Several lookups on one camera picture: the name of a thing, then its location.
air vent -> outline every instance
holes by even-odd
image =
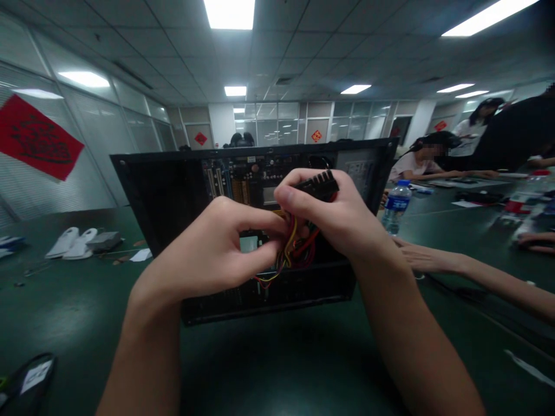
[[[443,77],[432,77],[432,78],[429,78],[427,80],[422,81],[422,83],[426,84],[426,83],[430,83],[430,82],[440,81],[442,79],[443,79]]]
[[[281,77],[276,81],[276,85],[290,85],[295,77]]]

hand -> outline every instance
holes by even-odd
[[[522,233],[521,235],[519,235],[519,244],[523,244],[530,241],[537,241],[537,240],[553,242],[553,245],[555,246],[555,233],[554,232]],[[555,254],[555,248],[553,247],[530,246],[528,249],[530,251]]]
[[[462,177],[466,175],[466,172],[461,172],[459,170],[450,170],[449,172],[445,172],[445,177]]]
[[[239,233],[249,229],[278,239],[241,253]],[[235,288],[275,263],[287,231],[273,212],[220,196],[148,266],[133,291],[168,304]]]
[[[383,250],[395,250],[389,235],[368,210],[353,180],[345,172],[332,171],[339,185],[338,195],[332,203],[320,201],[292,187],[321,172],[323,170],[292,170],[274,191],[282,209],[313,222],[329,243],[351,261],[366,260],[376,252],[383,253]]]
[[[423,273],[463,273],[464,256],[462,254],[417,246],[397,237],[392,238],[401,248],[403,257],[413,270]]]

ceiling light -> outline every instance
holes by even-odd
[[[224,87],[227,96],[245,96],[247,95],[247,87]]]
[[[78,71],[78,72],[58,72],[61,76],[71,79],[77,82],[77,84],[84,85],[89,88],[102,88],[109,87],[110,83],[108,80],[98,76],[94,72],[89,71]]]
[[[474,84],[459,84],[457,86],[445,88],[444,90],[439,90],[438,92],[453,92],[453,91],[462,90],[464,88],[472,87],[473,85]]]
[[[354,85],[341,92],[341,94],[358,94],[359,92],[364,91],[370,87],[371,85]]]
[[[538,0],[500,0],[486,10],[445,32],[442,36],[472,36],[495,23],[533,5]]]
[[[25,94],[37,98],[44,98],[44,99],[64,99],[61,95],[54,94],[53,92],[43,91],[43,90],[36,90],[34,88],[26,89],[26,90],[12,90],[13,92],[17,92],[18,94]]]
[[[252,30],[254,0],[204,0],[212,29]]]
[[[468,97],[472,97],[475,95],[482,95],[485,94],[489,91],[474,91],[474,92],[469,92],[468,94],[462,94],[462,95],[458,95],[455,98],[468,98]]]

plastic bottle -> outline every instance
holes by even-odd
[[[522,182],[516,192],[511,195],[501,214],[501,220],[503,222],[524,221],[547,192],[549,175],[550,172],[544,169],[536,170],[529,175],[526,181]]]
[[[409,180],[400,180],[397,186],[389,192],[386,211],[383,213],[382,225],[391,235],[397,235],[401,226],[401,218],[409,206],[412,191]]]

